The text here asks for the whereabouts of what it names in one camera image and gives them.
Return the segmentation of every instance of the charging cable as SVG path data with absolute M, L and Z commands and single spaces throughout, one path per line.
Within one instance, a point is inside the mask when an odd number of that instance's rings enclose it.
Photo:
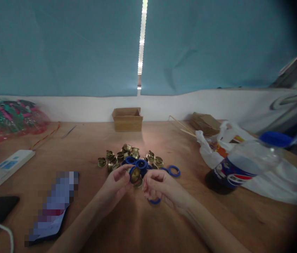
M 9 236 L 10 236 L 10 253 L 14 253 L 14 236 L 12 234 L 12 231 L 9 228 L 7 228 L 1 224 L 0 224 L 0 229 L 5 230 L 9 234 Z

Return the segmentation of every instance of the red wire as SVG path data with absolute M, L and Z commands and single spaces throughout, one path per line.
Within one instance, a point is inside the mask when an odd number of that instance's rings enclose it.
M 33 145 L 31 146 L 31 148 L 29 148 L 29 150 L 32 150 L 33 147 L 36 146 L 39 142 L 45 140 L 45 139 L 48 138 L 50 135 L 52 135 L 54 132 L 56 132 L 56 131 L 59 129 L 59 127 L 60 127 L 60 122 L 58 122 L 58 127 L 57 127 L 57 129 L 53 130 L 51 133 L 49 133 L 49 134 L 48 134 L 47 136 L 45 136 L 43 139 L 41 139 L 41 140 L 39 140 L 38 142 L 36 142 L 35 144 L 33 144 Z

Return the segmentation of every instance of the light blue cloth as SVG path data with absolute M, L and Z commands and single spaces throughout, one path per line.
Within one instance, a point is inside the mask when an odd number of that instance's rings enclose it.
M 141 1 L 0 0 L 0 95 L 135 96 Z
M 297 56 L 276 0 L 149 0 L 142 95 L 267 87 Z

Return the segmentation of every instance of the table surface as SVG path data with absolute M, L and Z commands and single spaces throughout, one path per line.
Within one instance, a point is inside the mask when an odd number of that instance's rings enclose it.
M 74 125 L 76 128 L 64 139 Z M 19 149 L 29 149 L 46 133 L 0 143 L 0 162 Z M 0 186 L 0 196 L 15 195 L 20 202 L 4 222 L 11 228 L 15 252 L 45 252 L 53 242 L 24 247 L 38 209 L 58 171 L 78 171 L 78 194 L 67 212 L 67 229 L 107 178 L 98 157 L 106 150 L 119 152 L 124 143 L 160 156 L 164 165 L 181 171 L 176 180 L 199 200 L 241 243 L 252 252 L 280 252 L 294 237 L 297 206 L 257 195 L 240 187 L 219 195 L 204 184 L 209 167 L 199 153 L 196 139 L 179 130 L 174 121 L 143 122 L 142 132 L 115 132 L 113 123 L 62 123 L 60 129 L 35 147 L 36 155 Z M 297 156 L 285 157 L 297 167 Z M 8 252 L 9 237 L 0 230 L 0 252 Z M 187 220 L 166 204 L 150 204 L 140 189 L 131 189 L 95 229 L 82 252 L 207 252 L 205 243 Z

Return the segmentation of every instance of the dark liquid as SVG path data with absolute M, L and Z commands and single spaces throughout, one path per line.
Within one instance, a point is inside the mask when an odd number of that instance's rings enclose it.
M 205 176 L 205 183 L 209 189 L 213 190 L 216 193 L 222 194 L 222 195 L 227 195 L 235 190 L 235 189 L 228 188 L 228 187 L 224 186 L 223 184 L 220 184 L 220 182 L 214 176 L 213 170 L 211 170 Z

